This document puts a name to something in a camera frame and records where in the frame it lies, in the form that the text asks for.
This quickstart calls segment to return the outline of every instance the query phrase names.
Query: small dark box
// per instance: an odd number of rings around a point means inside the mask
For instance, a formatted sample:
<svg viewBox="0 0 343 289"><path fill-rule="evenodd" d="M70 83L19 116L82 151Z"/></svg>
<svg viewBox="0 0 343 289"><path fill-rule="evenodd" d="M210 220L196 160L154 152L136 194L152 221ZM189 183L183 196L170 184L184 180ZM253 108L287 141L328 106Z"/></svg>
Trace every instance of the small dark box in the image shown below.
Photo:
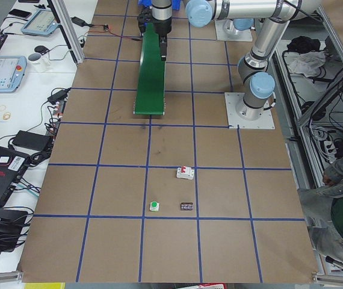
<svg viewBox="0 0 343 289"><path fill-rule="evenodd" d="M13 145L34 151L46 151L51 145L52 138L48 135L35 134L28 131L19 131L13 139Z"/></svg>

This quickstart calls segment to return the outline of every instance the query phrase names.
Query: red and white object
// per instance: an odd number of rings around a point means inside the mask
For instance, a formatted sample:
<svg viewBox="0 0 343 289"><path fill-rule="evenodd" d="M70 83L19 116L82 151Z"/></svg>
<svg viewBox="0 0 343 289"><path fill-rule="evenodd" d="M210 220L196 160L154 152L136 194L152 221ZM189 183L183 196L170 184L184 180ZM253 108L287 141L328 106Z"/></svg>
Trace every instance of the red and white object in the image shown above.
<svg viewBox="0 0 343 289"><path fill-rule="evenodd" d="M194 169L187 166L182 166L177 169L177 178L179 179L193 179Z"/></svg>

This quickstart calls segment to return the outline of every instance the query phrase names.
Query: power adapter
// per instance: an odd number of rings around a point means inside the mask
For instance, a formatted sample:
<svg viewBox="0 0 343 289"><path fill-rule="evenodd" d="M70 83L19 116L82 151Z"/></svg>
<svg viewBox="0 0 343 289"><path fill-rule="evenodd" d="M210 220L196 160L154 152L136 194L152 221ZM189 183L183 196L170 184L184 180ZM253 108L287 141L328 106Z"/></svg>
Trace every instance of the power adapter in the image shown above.
<svg viewBox="0 0 343 289"><path fill-rule="evenodd" d="M81 18L78 18L76 16L74 17L71 17L71 21L77 25L77 26L80 26L80 27L84 27L84 26L89 26L89 27L93 27L94 25L93 24L88 24L85 20L81 19Z"/></svg>
<svg viewBox="0 0 343 289"><path fill-rule="evenodd" d="M62 101L63 99L65 99L67 97L67 93L71 90L71 88L69 89L61 89L59 92L54 93L53 95L49 96L47 98L47 100L51 103L51 104L55 104L56 101Z"/></svg>
<svg viewBox="0 0 343 289"><path fill-rule="evenodd" d="M19 131L13 139L13 145L38 152L46 151L52 145L52 137L29 131Z"/></svg>

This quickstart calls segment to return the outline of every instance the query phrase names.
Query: hand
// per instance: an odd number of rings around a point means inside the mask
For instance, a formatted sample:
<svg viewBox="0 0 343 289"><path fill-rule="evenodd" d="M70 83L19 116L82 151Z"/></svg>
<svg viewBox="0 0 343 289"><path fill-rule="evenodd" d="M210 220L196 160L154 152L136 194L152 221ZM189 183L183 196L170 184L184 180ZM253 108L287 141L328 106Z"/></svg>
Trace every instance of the hand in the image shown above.
<svg viewBox="0 0 343 289"><path fill-rule="evenodd" d="M331 186L331 185L335 185L336 183L334 181L332 181L329 176L327 176L325 173L324 173L324 176L323 176L323 183L325 183L325 185L328 185L328 186Z"/></svg>

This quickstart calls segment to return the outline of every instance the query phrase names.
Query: yellow object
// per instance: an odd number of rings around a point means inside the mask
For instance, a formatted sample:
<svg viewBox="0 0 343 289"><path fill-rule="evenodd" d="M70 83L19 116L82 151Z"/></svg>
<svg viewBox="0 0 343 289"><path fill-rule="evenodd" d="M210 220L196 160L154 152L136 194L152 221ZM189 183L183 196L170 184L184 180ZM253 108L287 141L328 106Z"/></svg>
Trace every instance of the yellow object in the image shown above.
<svg viewBox="0 0 343 289"><path fill-rule="evenodd" d="M26 283L25 289L64 289L66 283Z"/></svg>

